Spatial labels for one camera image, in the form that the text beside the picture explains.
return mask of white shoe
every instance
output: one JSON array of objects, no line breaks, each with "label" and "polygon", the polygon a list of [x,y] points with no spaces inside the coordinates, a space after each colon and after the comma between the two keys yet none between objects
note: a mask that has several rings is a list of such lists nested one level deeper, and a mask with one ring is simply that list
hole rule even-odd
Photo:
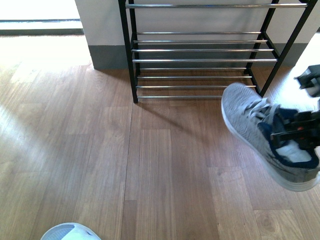
[{"label": "white shoe", "polygon": [[101,240],[90,228],[79,223],[62,223],[49,229],[41,240]]}]

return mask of shoe rack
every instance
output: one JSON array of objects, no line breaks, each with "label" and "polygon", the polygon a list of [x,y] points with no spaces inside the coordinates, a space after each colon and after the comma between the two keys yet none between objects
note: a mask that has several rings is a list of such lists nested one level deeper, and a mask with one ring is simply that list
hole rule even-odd
[{"label": "shoe rack", "polygon": [[[318,0],[299,0],[296,1],[297,3],[292,3],[291,0],[287,0],[288,3],[279,3],[279,0],[272,0],[269,3],[263,4],[175,4],[170,3],[170,0],[167,1],[168,3],[166,4],[156,4],[153,0],[143,0],[136,4],[134,0],[118,0],[134,103],[138,103],[139,99],[215,99],[221,96],[208,94],[194,95],[192,91],[199,89],[224,89],[230,81],[236,82],[237,79],[250,80],[252,84],[249,84],[248,87],[254,88],[258,94],[264,96]],[[244,8],[267,9],[260,31],[183,31],[181,29],[179,31],[153,32],[140,29],[136,20],[137,10],[139,9],[153,11],[170,11],[171,9],[194,9],[196,11],[197,9],[210,9],[214,13],[214,11],[221,9]],[[303,13],[285,47],[280,52],[268,36],[267,29],[276,9],[296,8],[304,9]],[[238,35],[250,37],[248,37],[248,40],[230,40],[229,38],[229,36]],[[252,35],[256,35],[255,40],[252,40]],[[185,38],[181,40],[181,38],[177,38],[176,36],[185,36]],[[190,36],[195,36],[195,39],[190,40],[188,38]],[[228,36],[228,38],[226,40],[202,40],[201,36]],[[237,54],[237,56],[244,54],[245,57],[215,58],[218,53]],[[262,53],[269,53],[271,57],[257,57]],[[255,63],[273,65],[273,69],[263,85],[258,85],[252,71],[252,66]],[[190,71],[193,73],[210,71],[216,74],[188,75]],[[239,76],[219,74],[220,72],[226,73],[232,71],[240,72],[241,74]],[[219,80],[220,83],[225,80],[225,84],[199,84],[209,80],[214,82],[213,80],[215,79]],[[173,81],[178,81],[179,84],[171,85],[170,83]],[[159,82],[163,82],[165,85],[155,85],[155,83]],[[151,92],[153,93],[154,91],[160,91],[161,93],[161,90],[183,90],[184,93],[190,94],[149,95],[144,92],[147,90],[152,90]]]}]

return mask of white wall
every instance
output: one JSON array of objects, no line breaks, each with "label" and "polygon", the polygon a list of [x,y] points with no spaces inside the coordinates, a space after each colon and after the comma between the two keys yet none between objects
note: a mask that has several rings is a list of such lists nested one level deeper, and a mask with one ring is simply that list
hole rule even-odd
[{"label": "white wall", "polygon": [[[184,0],[184,4],[239,4],[240,0]],[[117,0],[75,0],[88,45],[123,45]],[[135,3],[154,3],[136,0]],[[242,0],[241,4],[270,3],[268,0]],[[299,3],[283,0],[281,3]],[[181,0],[158,0],[179,3]],[[277,9],[268,29],[274,43],[285,43],[303,9]],[[138,31],[259,31],[266,9],[137,9]],[[320,1],[303,27],[296,43],[308,43],[320,26]],[[244,39],[248,36],[236,36]]]}]

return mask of gray baseboard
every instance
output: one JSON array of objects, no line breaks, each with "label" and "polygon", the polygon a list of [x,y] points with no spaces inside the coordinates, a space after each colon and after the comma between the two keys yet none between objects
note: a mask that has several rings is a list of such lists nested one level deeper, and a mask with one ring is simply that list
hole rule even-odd
[{"label": "gray baseboard", "polygon": [[[302,55],[303,51],[307,47],[307,43],[295,43],[290,49],[288,55],[286,56],[283,66],[294,66],[299,57]],[[284,49],[284,43],[275,43],[276,48],[281,53]],[[171,45],[171,46],[163,46],[163,48],[192,48],[192,46],[183,46],[183,45]],[[252,48],[252,45],[237,46],[233,45],[219,45],[220,49],[222,48]],[[208,45],[201,45],[201,48],[209,48]],[[89,45],[89,51],[91,54],[93,66],[97,70],[102,69],[126,69],[128,68],[127,57],[126,57],[126,49],[124,45]],[[236,59],[236,58],[249,58],[250,53],[243,54],[241,53],[226,53],[226,52],[171,52],[171,53],[144,53],[140,54],[141,59],[148,58],[163,58],[163,59],[205,59],[205,58],[214,58],[217,59]],[[259,53],[257,55],[257,59],[265,59],[265,58],[273,58],[273,55],[270,52]],[[178,68],[178,67],[244,67],[245,63],[184,63],[183,65],[179,63],[157,63],[156,66],[160,68]],[[274,63],[254,63],[254,66],[273,66]],[[155,66],[155,63],[146,63],[141,65],[144,68],[152,68]]]}]

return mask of black object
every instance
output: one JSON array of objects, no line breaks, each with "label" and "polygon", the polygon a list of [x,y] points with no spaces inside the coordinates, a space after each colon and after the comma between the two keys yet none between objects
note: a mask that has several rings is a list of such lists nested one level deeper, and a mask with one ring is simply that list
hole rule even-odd
[{"label": "black object", "polygon": [[301,87],[313,98],[320,97],[320,65],[312,65],[301,75],[296,77]]},{"label": "black object", "polygon": [[302,150],[320,146],[320,111],[299,112],[293,119],[286,119],[284,127],[285,132],[271,135],[275,147],[282,146],[288,140],[295,140]]}]

